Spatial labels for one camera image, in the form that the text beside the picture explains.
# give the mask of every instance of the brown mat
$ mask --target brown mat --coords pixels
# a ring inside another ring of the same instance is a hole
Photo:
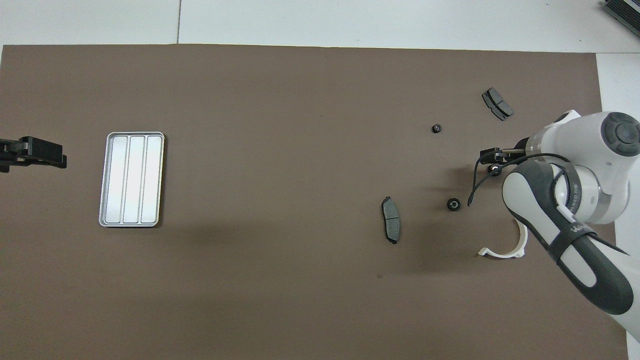
[[[1,136],[60,143],[68,168],[0,174],[0,357],[624,359],[537,240],[475,255],[517,243],[503,177],[445,207],[479,150],[572,108],[600,111],[594,54],[5,46]],[[157,228],[98,225],[112,131],[166,135]]]

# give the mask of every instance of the black mount bracket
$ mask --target black mount bracket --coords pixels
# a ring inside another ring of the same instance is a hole
[[[18,140],[0,139],[0,172],[9,172],[10,166],[50,165],[67,167],[67,156],[62,154],[62,145],[33,136]]]
[[[491,149],[480,151],[480,164],[502,165],[525,155],[524,149]]]

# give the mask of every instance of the silver tray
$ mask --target silver tray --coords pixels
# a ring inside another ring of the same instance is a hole
[[[164,134],[111,133],[102,173],[99,223],[106,227],[152,227],[160,216]]]

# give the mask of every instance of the white robotic arm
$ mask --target white robotic arm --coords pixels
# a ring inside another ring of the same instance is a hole
[[[586,223],[615,220],[628,201],[628,173],[640,154],[640,124],[616,112],[565,113],[530,137],[529,158],[504,180],[509,212],[537,237],[575,287],[640,341],[640,261]]]

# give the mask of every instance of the black device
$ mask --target black device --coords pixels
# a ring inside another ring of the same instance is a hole
[[[62,154],[62,145],[23,136],[18,140],[0,139],[0,172],[9,172],[10,166],[50,165],[67,167],[67,156]]]
[[[602,8],[640,37],[640,0],[606,0]]]

